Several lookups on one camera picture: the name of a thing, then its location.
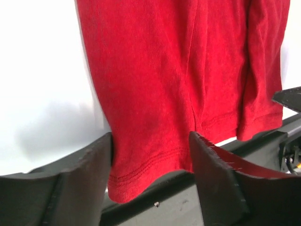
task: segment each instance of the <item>white background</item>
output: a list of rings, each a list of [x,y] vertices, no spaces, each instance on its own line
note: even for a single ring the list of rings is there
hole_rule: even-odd
[[[301,1],[291,0],[282,46],[283,89],[301,86],[300,12]],[[285,118],[293,114],[284,111]],[[60,159],[107,131],[75,2],[0,1],[0,175]]]

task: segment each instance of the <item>red shirt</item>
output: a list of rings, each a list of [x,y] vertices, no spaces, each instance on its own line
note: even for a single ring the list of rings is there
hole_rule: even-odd
[[[109,196],[192,171],[188,134],[248,140],[282,123],[289,0],[77,0],[94,86],[114,137]]]

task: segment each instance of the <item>gray surface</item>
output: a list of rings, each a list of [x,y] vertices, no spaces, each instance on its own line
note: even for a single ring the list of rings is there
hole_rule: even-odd
[[[155,205],[120,226],[204,226],[196,186]]]

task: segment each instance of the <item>stitching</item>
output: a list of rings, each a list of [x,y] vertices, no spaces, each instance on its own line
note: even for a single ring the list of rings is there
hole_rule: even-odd
[[[194,31],[195,31],[197,11],[198,11],[198,2],[197,2],[197,6],[196,6],[196,11],[195,11],[195,14],[194,14],[194,18],[193,18],[192,33],[191,33],[190,43],[189,43],[189,48],[188,48],[188,55],[187,55],[188,59],[187,59],[187,64],[186,64],[186,76],[185,76],[186,79],[187,79],[187,75],[188,75],[188,68],[189,68],[189,61],[190,61],[190,50],[191,50],[191,45],[192,45],[193,34],[194,34]],[[189,100],[190,100],[192,114],[193,114],[193,119],[194,119],[194,130],[197,130],[196,113],[195,113],[195,111],[193,109],[193,105],[192,105],[190,94],[189,94]]]
[[[133,172],[136,172],[134,175],[132,175],[130,178],[128,179],[125,179],[125,180],[118,180],[118,181],[115,181],[115,180],[112,180],[111,178],[109,179],[109,184],[113,184],[113,185],[117,185],[117,186],[121,186],[121,185],[127,185],[129,183],[131,183],[133,180],[136,180],[137,178],[139,178],[144,172],[148,171],[149,168],[151,168],[153,166],[153,162],[156,162],[156,163],[160,163],[172,156],[176,156],[177,154],[179,154],[181,152],[179,151],[175,151],[175,152],[172,152],[172,153],[169,153],[167,155],[164,155],[160,158],[157,158],[155,161],[150,161],[146,167],[144,167],[142,170],[135,170]]]
[[[120,177],[117,177],[117,176],[114,176],[114,175],[110,175],[110,177],[114,178],[114,179],[118,179],[118,180],[120,180],[122,178],[126,178],[127,176],[133,174],[133,172],[139,171],[141,168],[143,169],[143,168],[147,167],[150,163],[152,163],[154,161],[157,161],[158,157],[159,157],[159,159],[161,159],[161,158],[164,158],[166,156],[170,156],[170,155],[172,155],[174,153],[178,153],[180,150],[186,150],[186,148],[180,148],[180,147],[178,147],[178,148],[173,149],[173,152],[159,153],[157,155],[154,155],[154,156],[150,157],[147,161],[145,161],[144,163],[142,163],[138,168],[136,168],[135,170],[133,170],[132,172],[130,172],[128,174],[122,175]]]

